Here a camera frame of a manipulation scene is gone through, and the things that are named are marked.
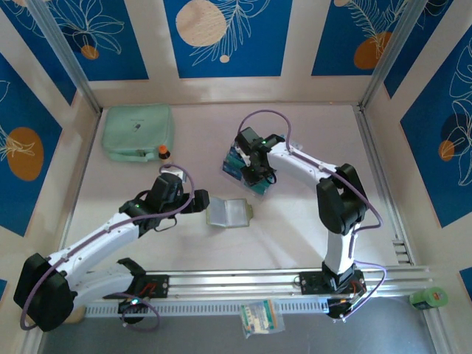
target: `plastic bag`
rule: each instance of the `plastic bag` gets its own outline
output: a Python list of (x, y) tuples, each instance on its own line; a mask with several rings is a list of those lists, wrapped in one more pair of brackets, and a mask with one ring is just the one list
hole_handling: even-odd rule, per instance
[(241, 305), (241, 320), (244, 336), (253, 334), (272, 334), (285, 329), (280, 305), (274, 300), (263, 300)]

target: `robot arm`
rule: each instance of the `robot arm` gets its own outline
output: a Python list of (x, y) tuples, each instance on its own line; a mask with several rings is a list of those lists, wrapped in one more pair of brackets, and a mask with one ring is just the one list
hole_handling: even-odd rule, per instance
[[(189, 198), (178, 176), (162, 173), (151, 190), (127, 201), (107, 223), (82, 240), (47, 258), (39, 254), (29, 257), (21, 271), (14, 301), (23, 308), (33, 287), (49, 272), (32, 297), (27, 311), (40, 329), (48, 331), (62, 324), (75, 308), (109, 294), (123, 291), (149, 297), (166, 294), (168, 277), (147, 275), (144, 269), (128, 258), (119, 260), (118, 264), (104, 271), (89, 272), (89, 269), (151, 229), (156, 230), (162, 219), (152, 215), (177, 209), (181, 209), (181, 214), (201, 212), (209, 205), (206, 190), (196, 190), (190, 202)], [(54, 270), (51, 269), (53, 265), (57, 265)], [(154, 288), (148, 289), (149, 284), (154, 284)]]
[(235, 143), (237, 152), (246, 163), (241, 172), (249, 186), (264, 179), (274, 180), (274, 172), (277, 170), (290, 174), (316, 192), (319, 217), (328, 230), (328, 247), (322, 264), (322, 280), (314, 280), (322, 284), (313, 284), (312, 288), (318, 286), (323, 291), (329, 290), (332, 293), (343, 291), (346, 284), (355, 277), (352, 234), (364, 219), (367, 206), (325, 170), (343, 176), (365, 196), (354, 167), (348, 164), (341, 167), (326, 164), (292, 146), (289, 151), (282, 137), (273, 134), (263, 139), (251, 128), (241, 131)]

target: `white table surface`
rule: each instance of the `white table surface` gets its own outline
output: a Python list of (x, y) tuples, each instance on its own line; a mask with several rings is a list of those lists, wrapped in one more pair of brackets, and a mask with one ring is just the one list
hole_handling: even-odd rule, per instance
[[(176, 124), (173, 160), (188, 169), (198, 189), (220, 198), (247, 198), (254, 208), (251, 226), (220, 229), (206, 224), (205, 212), (179, 215), (177, 227), (148, 232), (136, 242), (103, 260), (106, 268), (130, 257), (146, 270), (213, 270), (319, 267), (327, 249), (327, 230), (318, 217), (316, 195), (290, 176), (279, 173), (268, 194), (255, 198), (221, 172), (223, 158), (245, 115), (261, 108), (279, 110), (293, 125), (292, 139), (303, 151), (322, 161), (352, 164), (371, 202), (387, 219), (380, 202), (353, 109), (349, 105), (231, 104), (183, 105), (172, 108)], [(66, 245), (104, 224), (138, 192), (152, 187), (159, 163), (111, 161), (102, 151), (106, 111), (88, 161)], [(251, 118), (261, 136), (286, 133), (276, 115)], [(375, 222), (371, 212), (365, 224)], [(359, 234), (355, 258), (397, 265), (389, 222), (379, 230)]]

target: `small bottle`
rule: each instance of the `small bottle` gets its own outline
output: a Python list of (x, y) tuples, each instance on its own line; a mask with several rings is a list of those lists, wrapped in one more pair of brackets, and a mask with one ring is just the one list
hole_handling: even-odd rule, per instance
[(167, 149), (167, 146), (159, 146), (159, 158), (162, 164), (172, 164), (172, 157), (170, 157), (170, 151)]

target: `green pouch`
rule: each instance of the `green pouch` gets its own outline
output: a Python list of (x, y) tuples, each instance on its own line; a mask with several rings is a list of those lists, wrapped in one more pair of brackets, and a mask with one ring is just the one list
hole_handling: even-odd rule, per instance
[(160, 145), (172, 151), (173, 138), (169, 105), (119, 105), (108, 110), (102, 147), (114, 161), (147, 162), (159, 160)]

